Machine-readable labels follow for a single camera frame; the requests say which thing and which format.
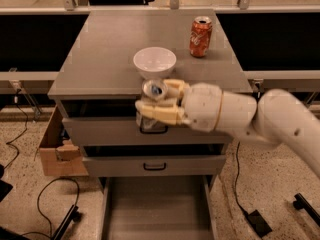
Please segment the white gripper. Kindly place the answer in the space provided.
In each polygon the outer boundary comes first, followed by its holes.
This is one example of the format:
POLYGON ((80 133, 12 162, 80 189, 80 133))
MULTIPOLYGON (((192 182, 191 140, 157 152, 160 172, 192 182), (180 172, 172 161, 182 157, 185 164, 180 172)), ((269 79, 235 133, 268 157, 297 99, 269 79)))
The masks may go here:
POLYGON ((142 99, 135 102, 137 111, 143 117, 166 125, 186 124, 201 132, 215 129, 223 94, 218 86, 205 83, 190 86, 181 79, 165 79, 164 84, 169 99, 142 99), (182 107, 178 105, 177 98, 183 98, 182 107))

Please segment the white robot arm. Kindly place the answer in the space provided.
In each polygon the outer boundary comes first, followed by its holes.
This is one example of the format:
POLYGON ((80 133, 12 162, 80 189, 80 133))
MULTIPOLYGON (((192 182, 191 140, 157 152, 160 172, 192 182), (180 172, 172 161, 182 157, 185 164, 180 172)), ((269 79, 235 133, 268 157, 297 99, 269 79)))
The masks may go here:
POLYGON ((285 90, 271 89, 255 99, 207 83, 152 79, 142 84, 142 92, 135 102, 142 117, 223 132, 263 148, 284 143, 320 177, 320 121, 285 90))

